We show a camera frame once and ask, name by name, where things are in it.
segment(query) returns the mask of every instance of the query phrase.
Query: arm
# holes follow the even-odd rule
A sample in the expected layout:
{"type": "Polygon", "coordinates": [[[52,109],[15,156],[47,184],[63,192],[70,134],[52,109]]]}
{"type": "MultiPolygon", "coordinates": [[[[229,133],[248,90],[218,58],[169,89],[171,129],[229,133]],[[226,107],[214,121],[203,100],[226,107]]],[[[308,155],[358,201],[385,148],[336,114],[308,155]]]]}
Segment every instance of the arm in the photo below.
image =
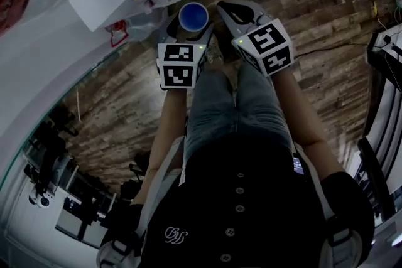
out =
{"type": "Polygon", "coordinates": [[[293,140],[299,144],[317,170],[320,180],[344,169],[332,154],[320,119],[297,84],[290,68],[272,75],[293,140]]]}
{"type": "Polygon", "coordinates": [[[187,91],[182,89],[168,90],[165,103],[163,103],[159,127],[152,144],[148,170],[146,171],[143,185],[131,204],[144,204],[153,177],[168,154],[173,141],[184,135],[186,94],[187,91]]]}

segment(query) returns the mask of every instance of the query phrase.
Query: blue cup rim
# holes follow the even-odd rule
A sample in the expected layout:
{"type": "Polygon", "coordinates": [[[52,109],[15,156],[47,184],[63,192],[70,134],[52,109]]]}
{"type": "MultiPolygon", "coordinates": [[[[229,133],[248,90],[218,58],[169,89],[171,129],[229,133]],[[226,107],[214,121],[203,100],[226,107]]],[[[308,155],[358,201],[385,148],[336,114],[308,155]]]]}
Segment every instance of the blue cup rim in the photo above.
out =
{"type": "Polygon", "coordinates": [[[208,21],[209,21],[209,13],[208,13],[207,8],[206,8],[203,4],[200,4],[200,3],[196,2],[196,1],[192,1],[192,2],[190,2],[190,3],[186,3],[185,5],[183,5],[183,6],[180,8],[180,11],[178,12],[178,22],[180,23],[180,26],[181,26],[183,29],[185,29],[185,30],[187,30],[187,31],[190,31],[190,32],[192,32],[192,33],[196,32],[196,31],[203,30],[203,29],[205,28],[205,26],[207,25],[208,21]],[[187,7],[189,4],[197,4],[197,5],[199,5],[200,7],[203,7],[205,13],[207,14],[207,19],[205,20],[205,23],[204,23],[204,25],[203,25],[201,28],[198,28],[198,29],[190,29],[190,28],[184,27],[184,25],[182,24],[182,10],[183,10],[184,7],[187,7]]]}

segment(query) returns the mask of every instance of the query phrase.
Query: blue cup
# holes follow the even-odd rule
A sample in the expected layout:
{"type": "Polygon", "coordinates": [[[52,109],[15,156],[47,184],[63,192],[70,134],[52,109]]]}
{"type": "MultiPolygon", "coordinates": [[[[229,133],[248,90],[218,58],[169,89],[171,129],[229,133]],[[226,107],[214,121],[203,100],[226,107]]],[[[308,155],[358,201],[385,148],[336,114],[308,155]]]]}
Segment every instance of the blue cup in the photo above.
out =
{"type": "Polygon", "coordinates": [[[200,3],[185,4],[178,13],[180,26],[191,32],[202,30],[208,23],[208,11],[200,3]]]}

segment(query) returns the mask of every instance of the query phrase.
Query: leg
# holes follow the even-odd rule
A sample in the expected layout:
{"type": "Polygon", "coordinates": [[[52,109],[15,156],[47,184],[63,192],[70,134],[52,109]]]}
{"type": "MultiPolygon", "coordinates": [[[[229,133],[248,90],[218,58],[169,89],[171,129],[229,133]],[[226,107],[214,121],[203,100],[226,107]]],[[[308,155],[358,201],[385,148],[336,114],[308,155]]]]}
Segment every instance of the leg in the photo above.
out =
{"type": "Polygon", "coordinates": [[[185,161],[231,131],[235,115],[231,85],[220,70],[204,71],[195,86],[185,139],[185,161]]]}
{"type": "Polygon", "coordinates": [[[243,63],[239,71],[237,109],[239,133],[266,136],[292,150],[288,126],[271,78],[266,78],[247,63],[243,63]]]}

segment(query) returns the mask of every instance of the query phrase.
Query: embroidered logo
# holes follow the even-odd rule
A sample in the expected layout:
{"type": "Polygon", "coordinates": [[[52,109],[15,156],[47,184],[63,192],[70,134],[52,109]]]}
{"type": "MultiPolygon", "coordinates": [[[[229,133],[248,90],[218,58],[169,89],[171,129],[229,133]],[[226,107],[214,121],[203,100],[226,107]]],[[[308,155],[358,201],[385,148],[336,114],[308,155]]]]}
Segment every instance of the embroidered logo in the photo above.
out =
{"type": "Polygon", "coordinates": [[[172,245],[180,245],[184,241],[184,237],[188,235],[188,232],[179,232],[178,228],[169,227],[165,231],[166,243],[172,245]]]}

